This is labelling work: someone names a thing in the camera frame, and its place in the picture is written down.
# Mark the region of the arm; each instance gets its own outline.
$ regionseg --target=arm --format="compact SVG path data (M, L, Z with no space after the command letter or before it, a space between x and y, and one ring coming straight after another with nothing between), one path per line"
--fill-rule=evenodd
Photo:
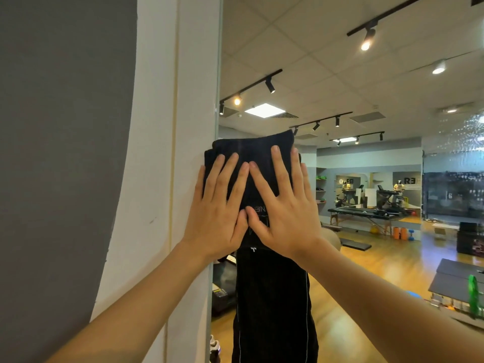
M421 300L356 265L321 236L307 169L291 154L293 187L278 148L272 150L280 195L275 197L257 166L254 178L270 227L248 207L249 225L261 241L311 273L344 308L389 363L480 361L482 338Z
M242 241L248 225L239 206L248 176L247 163L242 165L227 201L228 181L237 161L238 155L232 155L221 170L224 158L219 157L204 193L204 168L200 169L182 241L47 363L142 362L192 281L210 262L233 252Z

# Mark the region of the white pillar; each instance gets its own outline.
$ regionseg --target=white pillar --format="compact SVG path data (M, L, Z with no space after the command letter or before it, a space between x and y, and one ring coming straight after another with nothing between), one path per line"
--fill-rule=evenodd
M138 0L137 7L128 152L93 318L183 236L203 152L216 133L221 0ZM206 269L146 363L207 361L210 292Z

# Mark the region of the finger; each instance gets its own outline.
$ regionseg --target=finger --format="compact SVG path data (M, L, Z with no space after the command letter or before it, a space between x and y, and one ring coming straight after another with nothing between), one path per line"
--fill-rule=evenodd
M308 200L312 200L314 199L314 197L313 197L313 191L311 190L311 183L309 182L309 175L307 173L306 164L301 163L299 167L301 168L302 177L303 177L304 193L306 194L306 198Z
M249 163L250 175L254 180L254 184L256 185L257 191L259 191L260 197L266 204L267 207L270 207L275 199L274 192L269 186L269 183L265 180L264 176L260 172L259 167L257 166L256 162Z
M279 146L274 145L270 148L272 154L275 176L277 179L277 186L279 187L279 194L282 196L293 196L291 182L286 166L282 161L281 150Z
M235 181L230 198L228 199L227 206L231 209L239 209L244 195L245 185L247 183L247 177L249 176L249 164L247 162L242 163L239 169L239 176Z
M294 195L298 198L305 197L304 183L302 181L303 173L301 172L301 165L299 163L299 152L295 147L291 150L291 176Z
M239 216L237 217L237 223L235 224L234 234L232 235L232 239L230 243L233 244L233 249L236 250L240 247L242 243L242 239L247 231L249 224L247 223L247 213L244 209L239 212Z
M202 201L204 175L205 175L205 166L202 165L200 166L200 170L198 171L197 184L195 185L195 193L193 194L192 204Z
M269 246L268 243L270 243L272 238L269 227L260 221L259 216L253 207L248 206L245 208L245 211L249 216L249 226L251 229L257 234L257 237L259 237L263 244Z
M215 184L214 201L223 201L225 204L227 202L227 188L230 177L234 171L234 168L239 161L239 154L233 153L230 158L228 158L227 163L225 163L224 169L220 172L217 177L217 183Z
M215 159L214 165L207 177L205 182L205 191L203 193L203 200L211 201L214 196L215 185L217 184L217 177L224 165L225 156L220 154L217 159Z

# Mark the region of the ceiling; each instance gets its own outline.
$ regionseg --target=ceiling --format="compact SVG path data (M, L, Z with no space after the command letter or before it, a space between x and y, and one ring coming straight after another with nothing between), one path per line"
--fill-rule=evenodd
M484 3L420 0L381 20L372 47L364 52L362 30L346 33L406 0L224 0L220 97L265 75L275 93L259 84L226 107L241 114L220 117L222 126L269 135L301 124L354 111L341 118L299 128L317 138L298 140L318 147L329 139L385 131L385 140L455 130L484 107ZM432 64L447 70L432 74ZM442 115L437 109L475 102L467 112ZM244 111L269 103L299 118L262 119ZM379 111L386 118L356 123L351 116ZM379 140L378 135L360 142Z

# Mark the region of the square ceiling light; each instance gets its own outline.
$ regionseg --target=square ceiling light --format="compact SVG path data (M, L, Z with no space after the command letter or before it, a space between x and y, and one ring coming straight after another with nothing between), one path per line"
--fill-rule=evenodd
M345 137L345 138L343 138L343 139L335 139L335 140L333 140L333 141L334 141L334 142L336 142L336 143L339 143L340 141L341 141L342 143L347 143L347 142L349 142L349 141L356 141L356 138L355 138L355 137Z
M284 109L274 107L268 103L258 105L257 107L245 111L245 113L250 113L251 115L256 115L262 118L272 117L273 115L279 115L284 112Z

